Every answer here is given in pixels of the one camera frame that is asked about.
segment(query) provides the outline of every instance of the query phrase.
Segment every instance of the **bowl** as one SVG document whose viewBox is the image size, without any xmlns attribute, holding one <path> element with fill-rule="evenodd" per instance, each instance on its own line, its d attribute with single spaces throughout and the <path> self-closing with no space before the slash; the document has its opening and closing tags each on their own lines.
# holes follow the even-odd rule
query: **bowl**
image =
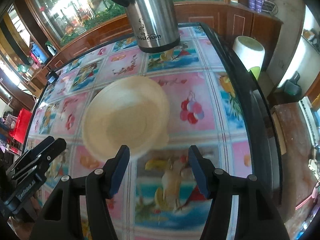
<svg viewBox="0 0 320 240">
<path fill-rule="evenodd" d="M 168 142 L 169 102 L 155 81 L 142 76 L 117 80 L 101 90 L 85 111 L 82 138 L 101 162 L 116 156 L 121 145 L 138 158 Z"/>
</svg>

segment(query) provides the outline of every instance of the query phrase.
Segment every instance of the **aquarium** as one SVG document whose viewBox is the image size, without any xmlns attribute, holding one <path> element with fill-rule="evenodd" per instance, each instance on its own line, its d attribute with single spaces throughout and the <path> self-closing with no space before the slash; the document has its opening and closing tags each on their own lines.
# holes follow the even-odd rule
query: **aquarium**
<svg viewBox="0 0 320 240">
<path fill-rule="evenodd" d="M 60 48 L 81 33 L 125 13 L 124 7 L 111 0 L 31 0 L 31 2 L 42 25 Z"/>
</svg>

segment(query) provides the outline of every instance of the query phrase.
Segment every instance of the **printed tablecloth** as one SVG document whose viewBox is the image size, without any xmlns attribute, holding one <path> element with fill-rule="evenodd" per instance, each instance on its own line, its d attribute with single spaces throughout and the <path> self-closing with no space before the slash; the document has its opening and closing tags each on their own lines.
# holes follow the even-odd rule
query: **printed tablecloth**
<svg viewBox="0 0 320 240">
<path fill-rule="evenodd" d="M 48 135 L 67 142 L 46 173 L 42 204 L 62 175 L 81 177 L 103 166 L 82 143 L 81 120 L 97 93 L 130 75 L 155 80 L 167 94 L 169 143 L 130 162 L 119 192 L 107 201 L 119 239 L 199 239 L 211 201 L 200 194 L 188 165 L 190 145 L 230 175 L 252 173 L 241 107 L 220 58 L 200 26 L 179 31 L 180 45 L 164 53 L 143 53 L 131 37 L 58 71 L 59 79 L 47 87 L 35 110 L 26 146 Z M 234 238 L 237 201 L 235 196 L 227 239 Z M 80 205 L 83 232 L 91 239 L 84 197 Z"/>
</svg>

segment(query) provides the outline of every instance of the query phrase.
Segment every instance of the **screw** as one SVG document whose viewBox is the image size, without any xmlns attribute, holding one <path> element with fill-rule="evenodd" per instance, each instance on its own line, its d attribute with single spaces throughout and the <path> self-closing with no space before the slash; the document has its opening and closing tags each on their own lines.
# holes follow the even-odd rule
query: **screw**
<svg viewBox="0 0 320 240">
<path fill-rule="evenodd" d="M 69 176 L 68 176 L 68 175 L 63 175 L 63 176 L 61 177 L 61 180 L 62 180 L 63 182 L 68 181 L 68 180 L 69 180 Z"/>
<path fill-rule="evenodd" d="M 100 174 L 102 174 L 103 173 L 103 169 L 96 169 L 95 171 L 94 171 L 94 174 L 96 174 L 96 175 L 100 175 Z"/>
<path fill-rule="evenodd" d="M 250 174 L 249 175 L 249 180 L 256 181 L 257 177 L 255 175 L 253 175 L 253 174 Z"/>
<path fill-rule="evenodd" d="M 218 175 L 221 175 L 221 174 L 223 174 L 223 170 L 217 168 L 217 169 L 214 170 L 214 173 L 215 173 L 215 174 L 218 174 Z"/>
</svg>

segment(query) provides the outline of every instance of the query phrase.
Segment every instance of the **stainless steel thermos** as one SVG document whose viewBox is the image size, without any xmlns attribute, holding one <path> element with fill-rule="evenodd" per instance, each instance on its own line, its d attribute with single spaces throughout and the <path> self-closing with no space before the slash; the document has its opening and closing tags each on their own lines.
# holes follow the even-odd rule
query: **stainless steel thermos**
<svg viewBox="0 0 320 240">
<path fill-rule="evenodd" d="M 143 52 L 172 49 L 180 42 L 172 0 L 112 0 L 126 8 L 138 46 Z"/>
</svg>

